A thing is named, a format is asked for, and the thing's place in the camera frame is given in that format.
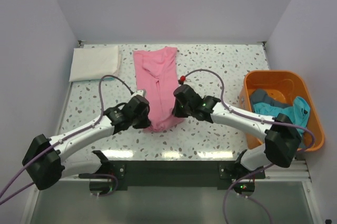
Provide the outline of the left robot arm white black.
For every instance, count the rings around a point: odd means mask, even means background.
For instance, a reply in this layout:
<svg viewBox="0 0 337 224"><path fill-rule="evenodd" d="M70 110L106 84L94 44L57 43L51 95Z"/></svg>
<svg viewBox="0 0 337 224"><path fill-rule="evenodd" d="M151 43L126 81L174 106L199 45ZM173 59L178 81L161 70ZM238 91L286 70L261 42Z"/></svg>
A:
<svg viewBox="0 0 337 224"><path fill-rule="evenodd" d="M145 90L136 91L122 108L117 106L103 111L92 121L67 133L46 138L36 136L26 152L22 164L38 190L45 190L60 179L77 174L105 177L109 172L107 158L96 155L95 161L67 162L67 158L94 142L128 130L150 126L150 106Z"/></svg>

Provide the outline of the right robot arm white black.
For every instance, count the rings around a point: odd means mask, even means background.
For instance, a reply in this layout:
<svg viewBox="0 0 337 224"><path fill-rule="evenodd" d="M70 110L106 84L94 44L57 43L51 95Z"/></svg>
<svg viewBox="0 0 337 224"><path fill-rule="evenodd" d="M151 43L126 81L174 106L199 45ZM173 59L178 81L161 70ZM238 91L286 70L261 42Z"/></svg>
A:
<svg viewBox="0 0 337 224"><path fill-rule="evenodd" d="M181 85L173 95L173 116L191 116L198 121L230 126L262 141L261 145L239 154L229 170L236 178L247 178L253 171L270 164L290 167L302 138L286 115L269 116L271 123L268 124L261 115L223 104L216 97L201 97L189 85Z"/></svg>

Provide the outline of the pink t shirt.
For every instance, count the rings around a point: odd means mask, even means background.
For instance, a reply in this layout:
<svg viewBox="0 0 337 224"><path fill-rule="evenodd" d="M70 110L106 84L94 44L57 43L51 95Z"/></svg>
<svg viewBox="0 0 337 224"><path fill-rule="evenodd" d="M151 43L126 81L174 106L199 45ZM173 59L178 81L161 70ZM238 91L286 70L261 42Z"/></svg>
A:
<svg viewBox="0 0 337 224"><path fill-rule="evenodd" d="M179 86L176 55L176 47L133 52L136 87L146 91L145 97L150 104L148 118L151 125L147 131L162 132L184 121L172 115L175 105L173 92Z"/></svg>

